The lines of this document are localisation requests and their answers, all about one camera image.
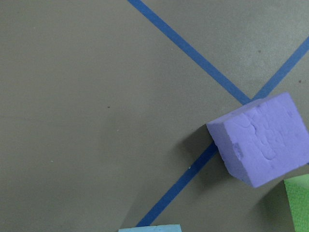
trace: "blue tape line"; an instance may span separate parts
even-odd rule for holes
[[[270,78],[270,80],[255,95],[253,100],[266,97],[283,78],[292,70],[292,68],[301,60],[309,50],[309,37],[294,51],[279,70]]]
[[[236,85],[227,79],[219,70],[217,70],[208,60],[197,52],[187,41],[185,41],[142,1],[128,1],[241,104],[247,104],[250,102],[250,98],[247,95],[245,95]]]
[[[266,97],[309,50],[308,37],[251,100],[143,2],[140,0],[128,1],[242,104],[247,104],[258,98]],[[218,148],[214,142],[212,142],[211,145],[191,165],[191,167],[152,207],[146,216],[143,217],[143,219],[137,224],[137,227],[149,226],[194,178],[194,176],[206,165],[206,163],[215,155],[217,151]]]
[[[178,179],[178,181],[164,194],[164,196],[152,207],[146,216],[136,225],[149,226],[160,213],[174,200],[194,176],[205,166],[205,164],[217,153],[218,148],[212,142],[210,146],[200,155],[189,169]]]

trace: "textured foam surface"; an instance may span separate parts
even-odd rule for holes
[[[309,134],[289,93],[207,124],[230,174],[258,187],[309,162]]]
[[[118,232],[182,232],[180,225],[144,226],[120,229]]]
[[[296,232],[309,231],[309,174],[284,180]]]

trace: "green foam block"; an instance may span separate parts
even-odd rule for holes
[[[309,232],[309,174],[284,180],[296,232]]]

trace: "cube face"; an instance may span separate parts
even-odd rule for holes
[[[180,225],[162,225],[120,229],[118,232],[182,232],[182,230]]]
[[[309,231],[309,174],[284,180],[296,232]]]
[[[309,162],[309,135],[289,93],[207,124],[230,174],[258,187]]]

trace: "foam cube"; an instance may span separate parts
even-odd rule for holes
[[[287,92],[252,101],[207,128],[229,173],[252,187],[309,162],[309,134]]]
[[[309,231],[309,174],[284,180],[296,232]]]
[[[180,228],[180,225],[163,225],[120,229],[118,232],[182,232],[182,230]]]

